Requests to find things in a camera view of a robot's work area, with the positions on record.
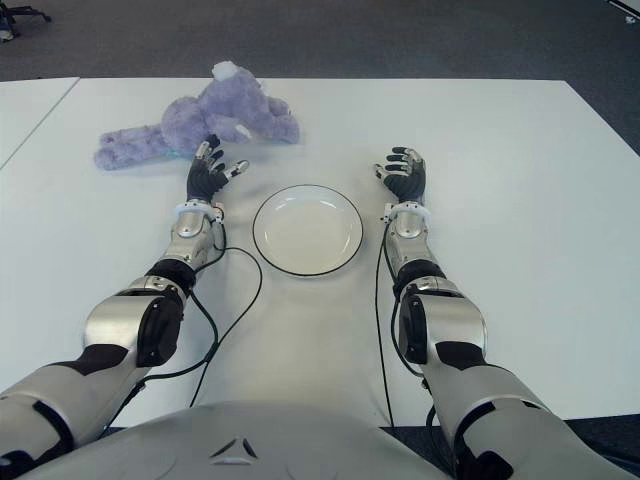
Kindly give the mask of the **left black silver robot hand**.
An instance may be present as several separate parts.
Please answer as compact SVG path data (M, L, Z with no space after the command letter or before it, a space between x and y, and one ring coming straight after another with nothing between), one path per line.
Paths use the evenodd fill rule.
M225 187L232 178L244 173L250 166L241 160L227 166L222 158L224 151L217 135L209 135L196 149L187 176L187 200L211 202L214 195Z

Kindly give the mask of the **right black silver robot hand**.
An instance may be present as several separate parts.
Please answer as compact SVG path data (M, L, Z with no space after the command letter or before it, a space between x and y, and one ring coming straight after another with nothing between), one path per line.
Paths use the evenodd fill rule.
M374 165L375 176L399 202L424 204L427 168L422 156L412 148L396 146L386 163Z

